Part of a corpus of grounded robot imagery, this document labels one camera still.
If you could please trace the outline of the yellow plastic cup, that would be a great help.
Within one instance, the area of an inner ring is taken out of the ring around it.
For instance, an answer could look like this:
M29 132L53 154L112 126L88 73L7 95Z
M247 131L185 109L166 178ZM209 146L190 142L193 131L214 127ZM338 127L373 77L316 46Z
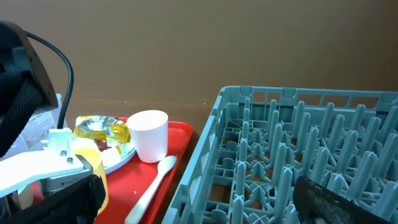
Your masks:
M76 155L83 156L93 167L93 173L98 177L101 177L103 181L103 186L105 190L105 198L101 205L101 208L98 210L98 215L106 208L109 202L109 193L108 193L108 185L106 180L106 173L103 165L103 160L101 157L101 152L97 148L78 148L74 150Z

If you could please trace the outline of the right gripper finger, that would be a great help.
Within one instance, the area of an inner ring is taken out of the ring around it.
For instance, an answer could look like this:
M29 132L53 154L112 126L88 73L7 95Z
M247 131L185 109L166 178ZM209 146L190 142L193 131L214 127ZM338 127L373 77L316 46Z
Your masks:
M298 177L294 187L293 202L301 224L389 223L306 176Z

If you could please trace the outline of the red foil wrapper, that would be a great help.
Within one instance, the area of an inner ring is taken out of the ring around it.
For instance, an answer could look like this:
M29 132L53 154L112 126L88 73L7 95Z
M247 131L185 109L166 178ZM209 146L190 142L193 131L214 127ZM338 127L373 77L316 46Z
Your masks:
M102 151L105 151L105 150L107 150L107 149L109 148L106 141L95 140L95 143L96 143L98 149L99 149L101 152L102 152Z

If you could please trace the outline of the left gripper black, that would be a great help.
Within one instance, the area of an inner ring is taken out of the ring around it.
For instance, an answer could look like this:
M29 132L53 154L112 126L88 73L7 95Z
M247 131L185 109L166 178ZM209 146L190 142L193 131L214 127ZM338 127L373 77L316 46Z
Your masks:
M105 197L103 179L91 174L12 215L1 209L1 224L93 223Z

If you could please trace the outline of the yellow foil wrapper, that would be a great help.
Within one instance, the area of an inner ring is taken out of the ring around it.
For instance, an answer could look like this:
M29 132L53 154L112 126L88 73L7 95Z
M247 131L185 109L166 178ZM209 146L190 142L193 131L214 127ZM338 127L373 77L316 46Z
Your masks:
M103 115L77 117L73 134L79 138L97 141L115 140L120 144L129 143L131 140L126 123Z

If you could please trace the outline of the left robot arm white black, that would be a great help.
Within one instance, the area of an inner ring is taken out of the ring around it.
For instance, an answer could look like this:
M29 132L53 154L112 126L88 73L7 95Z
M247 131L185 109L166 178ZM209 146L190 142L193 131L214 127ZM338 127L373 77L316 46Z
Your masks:
M12 146L34 111L54 108L50 78L34 52L30 34L1 23L1 155ZM8 197L1 197L1 223L93 223L105 199L103 180L90 174L32 208L9 213Z

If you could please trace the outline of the pink plastic cup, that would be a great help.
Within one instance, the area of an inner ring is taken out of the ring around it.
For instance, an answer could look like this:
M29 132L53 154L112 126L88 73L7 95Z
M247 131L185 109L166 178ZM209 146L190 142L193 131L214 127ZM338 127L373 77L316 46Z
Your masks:
M126 125L142 162L156 163L167 155L168 121L168 114L160 110L141 111L128 117Z

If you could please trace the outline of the white napkin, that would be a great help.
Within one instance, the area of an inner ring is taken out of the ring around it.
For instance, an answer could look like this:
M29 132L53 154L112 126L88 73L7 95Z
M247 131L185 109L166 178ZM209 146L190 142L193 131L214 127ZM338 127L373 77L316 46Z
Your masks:
M111 167L121 160L121 155L116 146L103 150L101 152L101 157L105 167Z

